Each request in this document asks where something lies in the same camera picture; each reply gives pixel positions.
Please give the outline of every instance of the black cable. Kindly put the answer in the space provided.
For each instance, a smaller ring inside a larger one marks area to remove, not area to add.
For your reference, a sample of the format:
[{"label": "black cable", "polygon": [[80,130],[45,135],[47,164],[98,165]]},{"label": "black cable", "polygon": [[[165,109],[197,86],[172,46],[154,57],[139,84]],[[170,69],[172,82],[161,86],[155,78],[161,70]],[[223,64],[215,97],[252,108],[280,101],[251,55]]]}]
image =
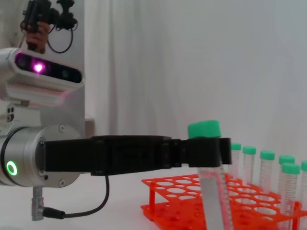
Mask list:
[{"label": "black cable", "polygon": [[73,31],[75,31],[76,29],[78,29],[78,24],[79,24],[79,23],[77,23],[77,24],[76,24],[76,28],[74,28],[74,30],[73,30]]},{"label": "black cable", "polygon": [[89,216],[91,214],[94,214],[98,211],[100,211],[107,203],[110,195],[110,181],[109,176],[106,176],[106,195],[105,199],[99,205],[97,208],[94,208],[93,210],[86,211],[86,212],[78,212],[78,213],[71,213],[71,214],[65,214],[65,212],[56,210],[53,208],[46,207],[43,210],[43,216],[47,218],[54,218],[54,219],[64,219],[64,218],[75,218],[75,217],[85,217]]},{"label": "black cable", "polygon": [[51,32],[54,30],[55,27],[56,27],[56,25],[53,25],[52,29],[49,31],[48,34],[51,34]]},{"label": "black cable", "polygon": [[65,49],[64,51],[60,51],[60,52],[59,52],[59,51],[56,51],[56,50],[51,46],[49,40],[47,41],[47,43],[48,43],[49,48],[50,48],[53,52],[55,52],[55,53],[57,53],[57,54],[64,54],[64,53],[66,53],[66,52],[71,48],[71,45],[72,45],[72,43],[73,43],[73,29],[71,29],[71,43],[69,44],[68,48]]},{"label": "black cable", "polygon": [[89,216],[91,214],[94,214],[96,212],[99,212],[106,205],[106,203],[109,199],[109,195],[110,195],[110,181],[109,181],[109,176],[106,176],[106,195],[105,195],[105,199],[101,203],[101,205],[99,205],[97,208],[94,208],[91,211],[65,214],[64,218],[85,217],[85,216]]}]

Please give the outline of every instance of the hand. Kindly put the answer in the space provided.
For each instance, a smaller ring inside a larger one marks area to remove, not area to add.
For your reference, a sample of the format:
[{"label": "hand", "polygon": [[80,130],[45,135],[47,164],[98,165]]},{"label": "hand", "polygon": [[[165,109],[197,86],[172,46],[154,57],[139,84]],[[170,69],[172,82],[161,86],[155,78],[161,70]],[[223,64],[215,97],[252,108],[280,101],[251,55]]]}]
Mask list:
[{"label": "hand", "polygon": [[50,25],[43,22],[38,22],[38,31],[36,33],[26,32],[26,42],[27,44],[36,45],[36,52],[44,53],[46,48],[46,43],[48,41],[48,34],[50,31]]}]

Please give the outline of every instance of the green cap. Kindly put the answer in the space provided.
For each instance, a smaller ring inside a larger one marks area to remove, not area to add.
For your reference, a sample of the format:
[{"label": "green cap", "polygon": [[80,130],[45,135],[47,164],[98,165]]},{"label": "green cap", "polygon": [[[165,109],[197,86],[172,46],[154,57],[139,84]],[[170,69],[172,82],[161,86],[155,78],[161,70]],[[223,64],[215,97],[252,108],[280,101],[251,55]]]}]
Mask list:
[{"label": "green cap", "polygon": [[256,147],[252,146],[244,146],[243,147],[243,153],[248,155],[255,155],[257,152]]},{"label": "green cap", "polygon": [[273,161],[275,160],[275,152],[265,151],[265,150],[261,151],[260,158],[264,160]]},{"label": "green cap", "polygon": [[231,150],[241,150],[242,145],[240,143],[231,143]]},{"label": "green cap", "polygon": [[307,171],[307,161],[302,162],[302,170]]},{"label": "green cap", "polygon": [[295,158],[293,156],[289,155],[281,155],[279,156],[279,164],[284,164],[284,163],[295,163]]},{"label": "green cap", "polygon": [[301,167],[298,164],[284,163],[283,164],[283,173],[299,175]]},{"label": "green cap", "polygon": [[217,120],[200,121],[188,126],[189,138],[220,138],[220,123]]},{"label": "green cap", "polygon": [[193,139],[193,138],[198,138],[199,137],[197,123],[189,124],[189,126],[188,126],[188,135],[189,135],[189,139]]}]

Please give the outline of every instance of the camera lens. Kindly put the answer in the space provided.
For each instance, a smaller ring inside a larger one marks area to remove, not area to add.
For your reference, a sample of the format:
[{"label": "camera lens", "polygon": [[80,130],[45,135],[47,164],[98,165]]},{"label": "camera lens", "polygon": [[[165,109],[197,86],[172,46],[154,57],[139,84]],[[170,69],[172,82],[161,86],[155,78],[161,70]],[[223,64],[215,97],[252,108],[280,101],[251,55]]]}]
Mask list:
[{"label": "camera lens", "polygon": [[16,56],[16,60],[15,63],[16,65],[23,70],[28,70],[30,67],[30,57],[28,57],[27,55],[23,55],[23,54],[18,54]]},{"label": "camera lens", "polygon": [[24,58],[20,58],[17,61],[17,65],[22,68],[25,69],[27,67],[27,61]]},{"label": "camera lens", "polygon": [[68,80],[69,79],[69,72],[67,70],[63,70],[62,71],[62,77],[64,80]]}]

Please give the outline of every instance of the green led ring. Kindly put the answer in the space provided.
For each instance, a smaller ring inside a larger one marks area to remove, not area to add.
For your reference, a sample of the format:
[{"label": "green led ring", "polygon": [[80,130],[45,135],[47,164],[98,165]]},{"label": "green led ring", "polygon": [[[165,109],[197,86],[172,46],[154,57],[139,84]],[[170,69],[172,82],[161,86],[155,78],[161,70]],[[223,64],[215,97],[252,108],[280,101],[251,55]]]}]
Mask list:
[{"label": "green led ring", "polygon": [[9,172],[9,174],[11,176],[16,176],[17,173],[18,173],[18,170],[17,170],[17,166],[14,162],[12,161],[9,161],[7,164],[6,164],[6,170]]}]

